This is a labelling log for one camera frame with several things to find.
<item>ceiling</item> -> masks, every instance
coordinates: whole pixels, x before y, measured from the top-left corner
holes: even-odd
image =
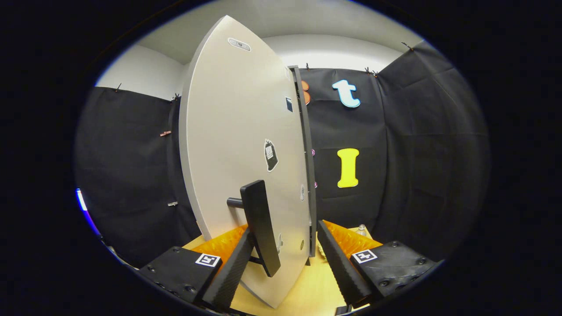
[[[221,17],[229,15],[260,38],[291,34],[337,35],[400,52],[422,38],[392,19],[347,0],[217,0],[154,30],[137,44],[182,64]]]

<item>wooden surface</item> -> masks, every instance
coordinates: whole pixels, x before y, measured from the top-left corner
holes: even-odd
[[[356,231],[357,228],[350,228],[350,230]],[[367,237],[372,239],[367,229],[366,232]],[[204,242],[203,235],[201,235],[183,247],[185,249],[193,249]],[[316,256],[310,258],[310,266],[305,265],[297,278],[297,282],[276,309],[262,302],[240,284],[234,294],[230,307],[258,316],[296,314],[333,316],[336,308],[345,306],[345,304],[334,274],[328,262],[318,250],[317,242]]]

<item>orange padding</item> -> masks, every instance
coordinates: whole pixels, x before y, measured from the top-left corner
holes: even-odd
[[[248,224],[244,224],[240,227],[234,228],[233,230],[226,232],[220,236],[217,236],[205,243],[195,247],[192,251],[200,252],[202,254],[208,254],[213,256],[219,256],[223,260],[223,264],[220,266],[217,274],[222,270],[228,258],[230,258],[232,252],[238,245],[238,241],[242,238],[242,234],[248,228]]]
[[[324,224],[326,224],[326,227],[328,228],[330,233],[332,233],[332,236],[334,236],[334,239],[342,249],[343,253],[346,254],[347,259],[349,259],[351,255],[356,252],[372,249],[383,245],[376,240],[372,240],[369,237],[359,235],[354,231],[350,231],[345,227],[330,223],[327,220],[324,220]]]

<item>black curtain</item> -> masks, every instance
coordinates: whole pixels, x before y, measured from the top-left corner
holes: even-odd
[[[488,134],[461,74],[427,42],[377,74],[301,69],[308,105],[318,219],[365,224],[380,242],[399,240],[438,261],[468,233],[490,173]],[[332,84],[356,86],[359,107]],[[356,187],[338,188],[337,151],[356,148]]]
[[[373,238],[444,259],[468,234],[486,192],[490,148],[479,102],[427,42],[377,77],[388,157]]]
[[[315,151],[314,176],[316,213],[344,227],[365,224],[373,231],[379,213],[386,178],[387,140],[383,107],[377,80],[364,71],[349,69],[301,69],[309,84],[309,113],[312,148]],[[347,80],[356,87],[353,97],[359,107],[342,104],[332,84]],[[338,150],[355,148],[357,186],[339,188],[342,162]]]
[[[138,268],[201,234],[179,161],[179,104],[95,87],[76,134],[76,182],[88,211],[106,243]]]

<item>door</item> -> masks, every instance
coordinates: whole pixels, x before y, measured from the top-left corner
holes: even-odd
[[[268,277],[248,263],[243,285],[276,308],[309,254],[309,197],[292,72],[257,35],[230,16],[197,48],[180,105],[185,186],[205,240],[246,223],[226,200],[264,180],[281,267]]]

